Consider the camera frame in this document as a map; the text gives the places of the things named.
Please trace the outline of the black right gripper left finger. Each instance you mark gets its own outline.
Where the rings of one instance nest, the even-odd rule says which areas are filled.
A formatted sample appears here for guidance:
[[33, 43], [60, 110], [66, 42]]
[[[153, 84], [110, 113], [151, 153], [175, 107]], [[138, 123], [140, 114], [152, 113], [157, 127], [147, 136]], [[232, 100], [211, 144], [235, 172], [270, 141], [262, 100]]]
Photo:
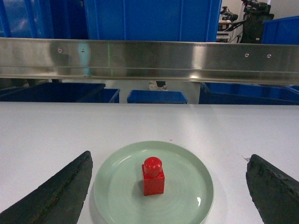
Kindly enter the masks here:
[[75, 224], [86, 199], [93, 161], [83, 152], [30, 194], [1, 212], [2, 224]]

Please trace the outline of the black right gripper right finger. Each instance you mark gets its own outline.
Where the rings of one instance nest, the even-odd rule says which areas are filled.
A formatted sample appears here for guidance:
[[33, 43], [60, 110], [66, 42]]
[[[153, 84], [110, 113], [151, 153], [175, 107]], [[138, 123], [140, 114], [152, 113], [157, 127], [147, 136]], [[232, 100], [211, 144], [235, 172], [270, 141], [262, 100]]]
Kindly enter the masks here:
[[299, 222], [299, 182], [257, 154], [247, 164], [249, 194], [265, 224]]

